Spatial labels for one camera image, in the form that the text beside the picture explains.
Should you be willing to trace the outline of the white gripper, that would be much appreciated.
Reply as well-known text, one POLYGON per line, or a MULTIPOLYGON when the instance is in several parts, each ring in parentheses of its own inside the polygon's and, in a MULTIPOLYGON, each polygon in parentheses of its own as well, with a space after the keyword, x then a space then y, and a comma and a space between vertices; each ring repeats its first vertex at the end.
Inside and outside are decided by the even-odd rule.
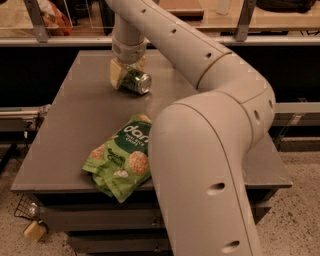
MULTIPOLYGON (((133 64, 133 67, 143 71, 145 68, 146 57, 146 43, 142 41, 137 45, 128 45, 120 42, 116 37, 112 38, 112 51, 116 58, 125 64, 133 64)), ((120 88, 121 80, 127 73, 124 64, 117 59, 110 61, 110 83, 116 90, 120 88)))

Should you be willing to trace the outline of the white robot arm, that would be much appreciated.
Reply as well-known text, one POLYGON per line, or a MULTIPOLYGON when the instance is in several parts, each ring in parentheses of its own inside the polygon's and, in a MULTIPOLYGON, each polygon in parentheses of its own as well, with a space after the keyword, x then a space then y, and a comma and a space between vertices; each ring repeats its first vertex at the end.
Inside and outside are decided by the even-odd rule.
POLYGON ((263 256, 243 181, 247 152, 274 119, 268 81, 153 0, 106 0, 117 34, 142 33, 196 94, 161 111, 149 162, 174 256, 263 256))

